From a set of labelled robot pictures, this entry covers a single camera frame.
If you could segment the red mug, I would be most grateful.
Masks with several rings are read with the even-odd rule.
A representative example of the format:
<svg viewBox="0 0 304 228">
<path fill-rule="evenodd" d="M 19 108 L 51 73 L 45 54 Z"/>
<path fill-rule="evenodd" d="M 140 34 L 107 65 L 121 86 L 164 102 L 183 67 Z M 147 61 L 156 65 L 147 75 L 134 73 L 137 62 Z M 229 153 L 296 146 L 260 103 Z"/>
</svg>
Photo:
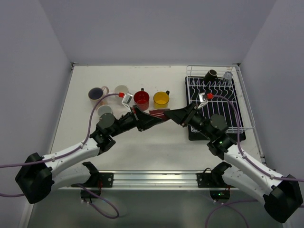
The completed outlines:
<svg viewBox="0 0 304 228">
<path fill-rule="evenodd" d="M 138 106 L 139 109 L 142 111 L 146 111 L 150 105 L 150 95 L 141 88 L 140 91 L 136 92 L 133 96 L 135 104 Z"/>
</svg>

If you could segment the pink beige mug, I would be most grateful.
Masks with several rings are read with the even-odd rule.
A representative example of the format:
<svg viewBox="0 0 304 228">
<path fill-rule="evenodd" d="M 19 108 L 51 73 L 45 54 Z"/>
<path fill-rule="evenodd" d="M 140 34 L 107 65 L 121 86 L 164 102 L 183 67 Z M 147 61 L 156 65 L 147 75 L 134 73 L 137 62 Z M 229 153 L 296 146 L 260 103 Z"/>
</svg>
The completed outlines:
<svg viewBox="0 0 304 228">
<path fill-rule="evenodd" d="M 95 87 L 88 92 L 88 97 L 91 104 L 96 105 L 107 94 L 109 94 L 109 88 L 107 86 Z"/>
</svg>

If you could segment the white mug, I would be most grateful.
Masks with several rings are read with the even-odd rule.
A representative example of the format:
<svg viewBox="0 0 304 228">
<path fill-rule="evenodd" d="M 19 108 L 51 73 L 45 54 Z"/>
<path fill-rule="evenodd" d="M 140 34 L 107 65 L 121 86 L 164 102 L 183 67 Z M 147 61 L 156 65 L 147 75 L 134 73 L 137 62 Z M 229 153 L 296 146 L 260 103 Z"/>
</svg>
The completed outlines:
<svg viewBox="0 0 304 228">
<path fill-rule="evenodd" d="M 123 93 L 123 94 L 127 94 L 129 92 L 129 88 L 125 85 L 118 85 L 115 89 L 114 89 L 114 92 L 116 94 L 119 94 L 119 93 Z M 119 97 L 117 96 L 115 98 L 116 102 L 119 104 L 119 105 L 123 105 L 122 104 L 122 100 L 123 98 L 122 97 Z"/>
</svg>

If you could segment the black cup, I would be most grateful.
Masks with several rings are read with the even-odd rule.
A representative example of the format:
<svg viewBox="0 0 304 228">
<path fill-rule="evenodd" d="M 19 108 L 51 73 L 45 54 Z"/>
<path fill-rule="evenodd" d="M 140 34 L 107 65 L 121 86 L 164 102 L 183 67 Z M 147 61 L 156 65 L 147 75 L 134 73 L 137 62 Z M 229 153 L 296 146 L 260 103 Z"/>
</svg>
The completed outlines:
<svg viewBox="0 0 304 228">
<path fill-rule="evenodd" d="M 211 69 L 207 72 L 207 74 L 204 76 L 204 82 L 206 83 L 213 83 L 217 80 L 217 72 L 214 69 Z"/>
</svg>

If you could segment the dark brown cup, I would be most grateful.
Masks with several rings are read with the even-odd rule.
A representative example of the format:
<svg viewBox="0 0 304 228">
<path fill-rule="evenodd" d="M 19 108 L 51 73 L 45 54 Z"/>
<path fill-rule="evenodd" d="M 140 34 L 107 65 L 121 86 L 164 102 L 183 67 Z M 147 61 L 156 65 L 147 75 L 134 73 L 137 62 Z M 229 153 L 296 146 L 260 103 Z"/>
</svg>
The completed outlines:
<svg viewBox="0 0 304 228">
<path fill-rule="evenodd" d="M 164 109 L 154 109 L 149 110 L 149 114 L 153 117 L 161 118 L 164 121 L 168 120 L 168 117 L 164 114 L 164 112 L 169 111 L 170 109 L 164 108 Z"/>
</svg>

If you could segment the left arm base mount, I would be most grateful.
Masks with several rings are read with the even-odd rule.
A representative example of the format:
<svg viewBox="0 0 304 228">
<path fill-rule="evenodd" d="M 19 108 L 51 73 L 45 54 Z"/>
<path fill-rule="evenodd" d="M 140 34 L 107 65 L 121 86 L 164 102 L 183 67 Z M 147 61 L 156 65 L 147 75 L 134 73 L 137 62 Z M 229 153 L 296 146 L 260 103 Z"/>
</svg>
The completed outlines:
<svg viewBox="0 0 304 228">
<path fill-rule="evenodd" d="M 96 188 L 97 190 L 91 190 L 94 194 L 101 196 L 102 188 L 111 188 L 113 186 L 114 174 L 111 172 L 100 172 L 91 162 L 82 163 L 88 171 L 89 178 L 86 182 L 80 185 L 89 189 Z"/>
</svg>

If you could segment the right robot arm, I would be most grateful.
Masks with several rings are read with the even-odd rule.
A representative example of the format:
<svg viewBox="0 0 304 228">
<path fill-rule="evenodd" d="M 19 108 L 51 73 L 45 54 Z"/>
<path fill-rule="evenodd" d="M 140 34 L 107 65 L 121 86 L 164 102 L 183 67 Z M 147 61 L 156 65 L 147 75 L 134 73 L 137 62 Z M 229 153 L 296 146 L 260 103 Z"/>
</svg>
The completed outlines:
<svg viewBox="0 0 304 228">
<path fill-rule="evenodd" d="M 193 104 L 165 110 L 163 114 L 176 124 L 190 126 L 209 139 L 207 146 L 210 152 L 227 166 L 221 175 L 223 182 L 261 202 L 274 220 L 285 223 L 301 207 L 301 179 L 283 176 L 244 152 L 240 143 L 227 135 L 228 126 L 223 116 L 214 114 L 206 118 Z"/>
</svg>

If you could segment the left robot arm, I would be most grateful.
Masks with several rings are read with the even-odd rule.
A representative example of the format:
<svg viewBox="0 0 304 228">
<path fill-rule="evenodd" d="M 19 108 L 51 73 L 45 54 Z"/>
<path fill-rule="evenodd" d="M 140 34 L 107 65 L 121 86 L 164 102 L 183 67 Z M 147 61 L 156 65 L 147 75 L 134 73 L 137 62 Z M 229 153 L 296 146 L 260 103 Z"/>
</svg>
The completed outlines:
<svg viewBox="0 0 304 228">
<path fill-rule="evenodd" d="M 113 114 L 103 114 L 95 130 L 75 148 L 40 156 L 31 154 L 16 175 L 15 181 L 30 204 L 43 200 L 58 185 L 55 178 L 73 165 L 109 151 L 116 143 L 113 137 L 137 128 L 145 131 L 161 119 L 133 106 L 127 114 L 117 119 Z"/>
</svg>

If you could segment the terracotta orange cup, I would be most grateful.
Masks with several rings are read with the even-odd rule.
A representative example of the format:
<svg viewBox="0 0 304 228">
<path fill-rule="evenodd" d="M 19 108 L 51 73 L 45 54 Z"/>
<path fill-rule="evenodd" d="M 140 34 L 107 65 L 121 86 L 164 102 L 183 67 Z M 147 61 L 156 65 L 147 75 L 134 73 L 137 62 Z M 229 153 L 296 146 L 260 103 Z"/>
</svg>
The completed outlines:
<svg viewBox="0 0 304 228">
<path fill-rule="evenodd" d="M 112 114 L 113 113 L 113 110 L 111 108 L 111 106 L 109 105 L 101 105 L 100 107 L 98 107 L 97 109 L 97 115 L 98 117 L 101 117 L 102 115 L 104 114 Z"/>
</svg>

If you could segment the yellow mug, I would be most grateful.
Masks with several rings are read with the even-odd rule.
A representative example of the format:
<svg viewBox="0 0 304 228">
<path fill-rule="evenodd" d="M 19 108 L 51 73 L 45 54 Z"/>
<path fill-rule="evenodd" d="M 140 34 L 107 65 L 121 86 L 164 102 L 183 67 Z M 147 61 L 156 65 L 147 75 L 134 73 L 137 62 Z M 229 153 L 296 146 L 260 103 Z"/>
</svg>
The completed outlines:
<svg viewBox="0 0 304 228">
<path fill-rule="evenodd" d="M 169 97 L 170 92 L 159 91 L 153 96 L 153 105 L 155 109 L 164 109 L 168 107 L 168 103 L 170 101 Z"/>
</svg>

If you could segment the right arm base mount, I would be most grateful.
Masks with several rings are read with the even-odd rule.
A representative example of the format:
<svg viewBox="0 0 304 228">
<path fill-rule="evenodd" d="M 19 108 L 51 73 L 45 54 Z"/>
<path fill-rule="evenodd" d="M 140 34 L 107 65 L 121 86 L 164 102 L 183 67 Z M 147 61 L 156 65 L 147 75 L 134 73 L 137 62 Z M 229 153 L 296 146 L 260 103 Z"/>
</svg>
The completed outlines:
<svg viewBox="0 0 304 228">
<path fill-rule="evenodd" d="M 221 162 L 215 168 L 206 168 L 204 171 L 196 173 L 198 188 L 209 188 L 209 194 L 214 202 L 222 204 L 230 199 L 230 189 L 234 186 L 224 182 L 223 175 L 232 165 Z"/>
</svg>

